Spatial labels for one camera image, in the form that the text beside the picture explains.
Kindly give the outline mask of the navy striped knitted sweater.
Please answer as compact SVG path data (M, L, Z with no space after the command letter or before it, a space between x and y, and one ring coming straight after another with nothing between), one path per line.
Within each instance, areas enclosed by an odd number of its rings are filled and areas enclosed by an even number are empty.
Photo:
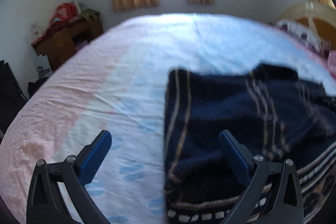
M287 67L246 75L169 74L164 144L167 223L220 223L245 190L221 145L296 167L305 223L335 223L335 96Z

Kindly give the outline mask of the brown wooden desk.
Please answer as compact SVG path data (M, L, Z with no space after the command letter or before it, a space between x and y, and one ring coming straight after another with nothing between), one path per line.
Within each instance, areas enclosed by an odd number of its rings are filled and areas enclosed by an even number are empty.
M72 22L65 22L51 27L45 35L38 38L31 46L35 53L46 55L51 70L54 72L82 47L103 34L100 14L81 17Z

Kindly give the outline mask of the cream and orange headboard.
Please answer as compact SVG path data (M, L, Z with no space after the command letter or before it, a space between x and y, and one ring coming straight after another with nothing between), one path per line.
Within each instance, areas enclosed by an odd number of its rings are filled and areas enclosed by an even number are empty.
M289 19L303 24L335 51L335 9L319 2L298 2L286 9L278 20Z

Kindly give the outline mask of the white patterned pillow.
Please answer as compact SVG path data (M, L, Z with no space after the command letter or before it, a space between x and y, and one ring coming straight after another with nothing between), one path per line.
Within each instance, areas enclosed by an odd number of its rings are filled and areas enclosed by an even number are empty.
M285 31L287 34L290 34L297 39L299 43L315 53L323 54L325 52L325 43L323 39L307 26L294 20L287 19L278 20L274 26Z

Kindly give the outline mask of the pink and blue bed sheet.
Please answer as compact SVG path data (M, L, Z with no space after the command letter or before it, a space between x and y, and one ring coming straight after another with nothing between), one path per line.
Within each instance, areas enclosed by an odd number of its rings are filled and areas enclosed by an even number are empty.
M209 14L124 21L61 66L13 120L1 143L1 198L25 223L36 162L63 161L108 130L113 144L88 193L111 223L164 223L169 71L237 75L260 62L293 68L335 94L326 64L267 24Z

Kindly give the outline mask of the white paper bag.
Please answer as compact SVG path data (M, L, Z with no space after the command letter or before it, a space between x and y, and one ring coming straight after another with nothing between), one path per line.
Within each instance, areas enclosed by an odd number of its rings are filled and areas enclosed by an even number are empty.
M49 58L46 55L38 55L35 61L38 77L40 79L50 77L52 75Z

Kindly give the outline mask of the pink pillow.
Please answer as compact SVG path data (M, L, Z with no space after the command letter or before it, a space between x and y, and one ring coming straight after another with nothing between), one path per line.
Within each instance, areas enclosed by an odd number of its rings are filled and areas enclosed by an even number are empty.
M327 68L329 72L336 76L336 51L330 51L327 59Z

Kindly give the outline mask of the red bag on desk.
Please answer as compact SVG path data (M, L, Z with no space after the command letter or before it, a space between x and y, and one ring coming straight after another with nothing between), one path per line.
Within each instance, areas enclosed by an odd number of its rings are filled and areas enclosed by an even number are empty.
M68 22L78 15L74 2L63 3L56 7L55 13L50 20L50 25Z

